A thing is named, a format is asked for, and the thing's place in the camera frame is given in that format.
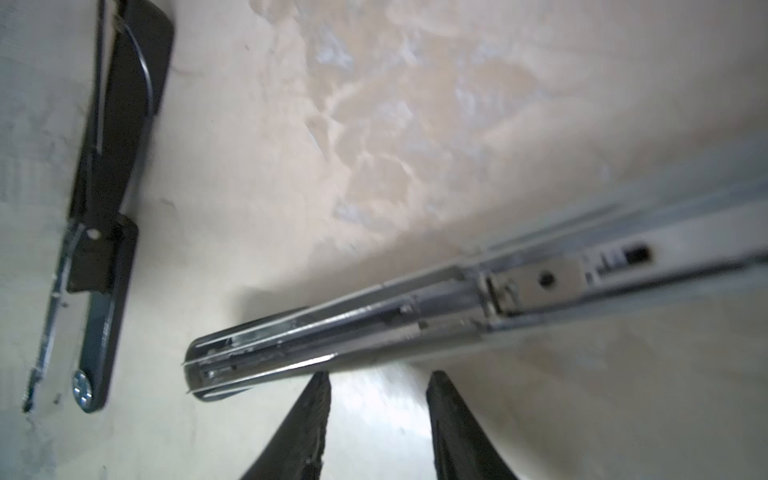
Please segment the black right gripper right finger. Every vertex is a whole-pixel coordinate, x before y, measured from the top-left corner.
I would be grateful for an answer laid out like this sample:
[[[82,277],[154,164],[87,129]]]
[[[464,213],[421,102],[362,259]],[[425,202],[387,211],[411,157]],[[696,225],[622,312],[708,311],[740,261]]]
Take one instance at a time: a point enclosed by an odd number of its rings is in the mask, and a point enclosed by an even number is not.
[[[426,399],[438,479],[518,479],[445,371],[431,374]]]

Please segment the black stapler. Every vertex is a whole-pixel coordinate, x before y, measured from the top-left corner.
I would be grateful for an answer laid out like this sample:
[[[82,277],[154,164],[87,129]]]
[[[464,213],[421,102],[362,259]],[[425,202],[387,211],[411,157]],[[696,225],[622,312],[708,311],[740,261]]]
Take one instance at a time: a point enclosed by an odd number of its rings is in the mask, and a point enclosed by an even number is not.
[[[34,409],[70,294],[88,296],[71,392],[87,413],[108,397],[139,235],[124,206],[175,34],[155,4],[120,1],[107,38],[108,12],[99,2],[91,106],[24,412]],[[200,337],[182,367],[197,399],[218,401],[281,378],[450,352],[592,305],[617,310],[766,266],[767,135],[759,132],[449,263]]]

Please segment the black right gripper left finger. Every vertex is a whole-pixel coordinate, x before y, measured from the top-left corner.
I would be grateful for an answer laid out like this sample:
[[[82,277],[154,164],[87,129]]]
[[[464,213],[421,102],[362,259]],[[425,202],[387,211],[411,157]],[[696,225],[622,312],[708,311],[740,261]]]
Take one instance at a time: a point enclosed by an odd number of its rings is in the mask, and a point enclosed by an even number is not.
[[[319,479],[331,397],[329,374],[315,373],[242,479]]]

